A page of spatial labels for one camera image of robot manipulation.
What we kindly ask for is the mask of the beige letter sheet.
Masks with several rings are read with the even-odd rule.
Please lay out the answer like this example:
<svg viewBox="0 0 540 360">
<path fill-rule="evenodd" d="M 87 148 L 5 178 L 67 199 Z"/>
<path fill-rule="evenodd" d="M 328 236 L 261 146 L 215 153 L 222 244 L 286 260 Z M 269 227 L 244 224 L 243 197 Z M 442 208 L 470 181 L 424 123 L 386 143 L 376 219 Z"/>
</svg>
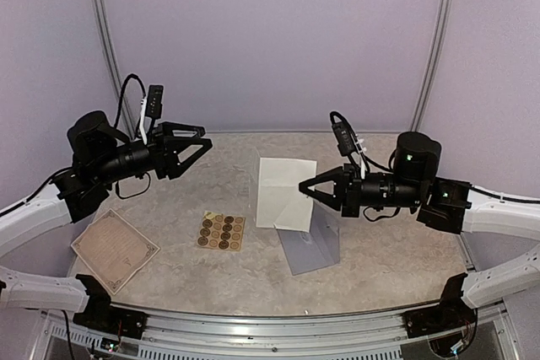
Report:
<svg viewBox="0 0 540 360">
<path fill-rule="evenodd" d="M 299 184 L 316 175 L 317 162 L 260 157 L 255 173 L 255 226 L 308 233 L 313 201 Z"/>
</svg>

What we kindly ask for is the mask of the grey envelope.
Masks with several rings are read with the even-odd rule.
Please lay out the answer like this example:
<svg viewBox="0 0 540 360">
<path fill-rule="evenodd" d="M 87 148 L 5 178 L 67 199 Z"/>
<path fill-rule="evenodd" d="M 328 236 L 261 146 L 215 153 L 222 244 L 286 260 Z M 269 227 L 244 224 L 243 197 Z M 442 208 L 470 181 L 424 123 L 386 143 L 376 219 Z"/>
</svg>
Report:
<svg viewBox="0 0 540 360">
<path fill-rule="evenodd" d="M 340 217 L 315 204 L 310 232 L 278 230 L 293 276 L 334 266 L 340 262 Z"/>
</svg>

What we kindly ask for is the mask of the ornate bordered letter sheet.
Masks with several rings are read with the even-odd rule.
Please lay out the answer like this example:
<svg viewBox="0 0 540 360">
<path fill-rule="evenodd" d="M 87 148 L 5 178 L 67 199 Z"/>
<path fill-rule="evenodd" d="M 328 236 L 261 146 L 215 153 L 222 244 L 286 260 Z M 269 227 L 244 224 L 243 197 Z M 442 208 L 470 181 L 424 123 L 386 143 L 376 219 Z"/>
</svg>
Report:
<svg viewBox="0 0 540 360">
<path fill-rule="evenodd" d="M 105 290 L 118 294 L 160 251 L 160 247 L 110 209 L 71 244 L 76 256 Z"/>
</svg>

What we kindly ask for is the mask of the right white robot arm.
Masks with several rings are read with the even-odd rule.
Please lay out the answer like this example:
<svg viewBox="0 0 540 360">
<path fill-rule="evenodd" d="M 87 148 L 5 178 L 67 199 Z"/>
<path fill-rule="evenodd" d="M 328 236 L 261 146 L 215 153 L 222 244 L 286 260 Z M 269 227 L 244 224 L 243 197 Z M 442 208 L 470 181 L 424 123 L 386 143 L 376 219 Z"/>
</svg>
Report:
<svg viewBox="0 0 540 360">
<path fill-rule="evenodd" d="M 369 173 L 349 161 L 299 184 L 302 194 L 356 218 L 361 208 L 409 209 L 418 222 L 450 233 L 490 233 L 539 239 L 539 202 L 495 193 L 469 182 L 440 178 L 441 145 L 420 132 L 397 138 L 393 166 L 387 173 Z M 539 248 L 484 271 L 447 280 L 440 304 L 431 314 L 434 325 L 450 329 L 465 307 L 477 309 L 539 284 Z"/>
</svg>

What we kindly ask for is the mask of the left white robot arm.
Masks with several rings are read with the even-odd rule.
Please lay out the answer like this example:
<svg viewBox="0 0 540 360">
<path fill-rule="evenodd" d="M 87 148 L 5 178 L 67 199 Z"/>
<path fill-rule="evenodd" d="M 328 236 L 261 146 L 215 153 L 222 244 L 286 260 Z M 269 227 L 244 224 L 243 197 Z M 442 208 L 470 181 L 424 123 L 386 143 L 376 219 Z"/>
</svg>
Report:
<svg viewBox="0 0 540 360">
<path fill-rule="evenodd" d="M 1 253 L 6 255 L 49 231 L 97 212 L 114 183 L 154 172 L 182 176 L 213 144 L 201 126 L 164 121 L 132 141 L 104 112 L 91 111 L 68 130 L 71 166 L 50 175 L 38 190 L 1 212 Z M 92 276 L 48 277 L 1 269 L 3 309 L 53 309 L 85 314 L 100 330 L 117 323 L 111 297 Z"/>
</svg>

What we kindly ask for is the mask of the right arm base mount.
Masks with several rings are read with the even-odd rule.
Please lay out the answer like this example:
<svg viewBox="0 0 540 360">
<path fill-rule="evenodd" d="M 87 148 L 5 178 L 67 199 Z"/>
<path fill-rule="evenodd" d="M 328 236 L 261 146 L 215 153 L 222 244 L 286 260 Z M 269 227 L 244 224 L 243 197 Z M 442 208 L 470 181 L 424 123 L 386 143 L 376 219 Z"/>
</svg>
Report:
<svg viewBox="0 0 540 360">
<path fill-rule="evenodd" d="M 461 328 L 478 320 L 477 310 L 469 308 L 460 299 L 440 301 L 422 309 L 409 310 L 402 317 L 408 338 Z"/>
</svg>

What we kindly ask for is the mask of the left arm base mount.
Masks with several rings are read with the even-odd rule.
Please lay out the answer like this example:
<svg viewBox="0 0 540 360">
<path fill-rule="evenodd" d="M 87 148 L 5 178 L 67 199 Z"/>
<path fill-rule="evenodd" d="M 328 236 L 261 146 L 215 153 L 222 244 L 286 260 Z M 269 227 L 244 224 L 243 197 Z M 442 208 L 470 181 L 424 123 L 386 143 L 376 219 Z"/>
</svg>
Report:
<svg viewBox="0 0 540 360">
<path fill-rule="evenodd" d="M 144 312 L 120 308 L 102 301 L 88 303 L 82 313 L 73 315 L 73 323 L 116 337 L 141 340 L 147 318 Z"/>
</svg>

